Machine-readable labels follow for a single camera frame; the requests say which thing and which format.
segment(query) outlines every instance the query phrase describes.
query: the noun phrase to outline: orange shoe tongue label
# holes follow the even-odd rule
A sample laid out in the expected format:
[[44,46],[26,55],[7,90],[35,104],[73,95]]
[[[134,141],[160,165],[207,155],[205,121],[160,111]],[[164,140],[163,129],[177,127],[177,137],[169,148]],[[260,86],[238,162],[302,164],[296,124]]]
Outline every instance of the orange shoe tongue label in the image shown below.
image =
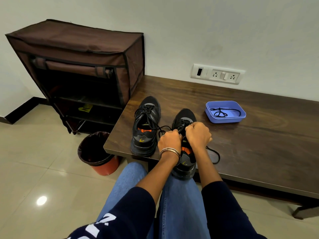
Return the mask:
[[182,147],[181,150],[184,151],[184,152],[186,152],[187,154],[191,154],[191,153],[193,152],[191,149],[189,149],[189,148],[184,148],[184,147]]
[[141,130],[141,132],[151,132],[152,130],[144,130],[138,127],[138,130]]

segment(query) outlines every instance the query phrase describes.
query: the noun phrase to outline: power socket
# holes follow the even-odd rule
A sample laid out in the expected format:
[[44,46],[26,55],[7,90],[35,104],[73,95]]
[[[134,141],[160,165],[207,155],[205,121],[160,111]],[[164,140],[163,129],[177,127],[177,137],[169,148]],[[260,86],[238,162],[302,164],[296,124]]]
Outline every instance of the power socket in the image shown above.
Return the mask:
[[191,78],[230,84],[239,84],[239,82],[243,78],[244,73],[244,70],[194,64]]

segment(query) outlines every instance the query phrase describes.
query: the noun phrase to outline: silver bangle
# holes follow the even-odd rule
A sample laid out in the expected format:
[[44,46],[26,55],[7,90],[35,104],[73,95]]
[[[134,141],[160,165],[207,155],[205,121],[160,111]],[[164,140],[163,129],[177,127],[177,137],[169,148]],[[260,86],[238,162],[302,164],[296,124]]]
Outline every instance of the silver bangle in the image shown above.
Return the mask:
[[159,158],[162,158],[162,153],[165,151],[171,151],[178,156],[178,163],[175,166],[181,163],[181,155],[175,148],[163,148],[162,151],[159,153]]

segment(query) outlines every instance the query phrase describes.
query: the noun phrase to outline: yellow object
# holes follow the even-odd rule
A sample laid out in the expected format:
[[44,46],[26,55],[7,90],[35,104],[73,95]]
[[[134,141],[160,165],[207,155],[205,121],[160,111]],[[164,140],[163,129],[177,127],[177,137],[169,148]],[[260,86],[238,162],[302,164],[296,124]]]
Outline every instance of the yellow object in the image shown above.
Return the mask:
[[90,110],[92,109],[93,105],[91,104],[84,104],[83,107],[79,107],[79,111],[81,112],[90,112]]

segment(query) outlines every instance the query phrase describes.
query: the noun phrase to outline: jeans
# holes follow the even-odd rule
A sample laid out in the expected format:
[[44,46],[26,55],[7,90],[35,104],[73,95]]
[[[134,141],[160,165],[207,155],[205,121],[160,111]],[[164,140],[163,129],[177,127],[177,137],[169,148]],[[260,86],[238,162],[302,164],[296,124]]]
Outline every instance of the jeans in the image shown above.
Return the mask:
[[[97,221],[146,175],[141,164],[129,163],[118,177]],[[163,188],[158,210],[159,239],[210,238],[203,198],[193,179],[182,181],[170,175]],[[147,235],[147,239],[153,238],[154,225]]]

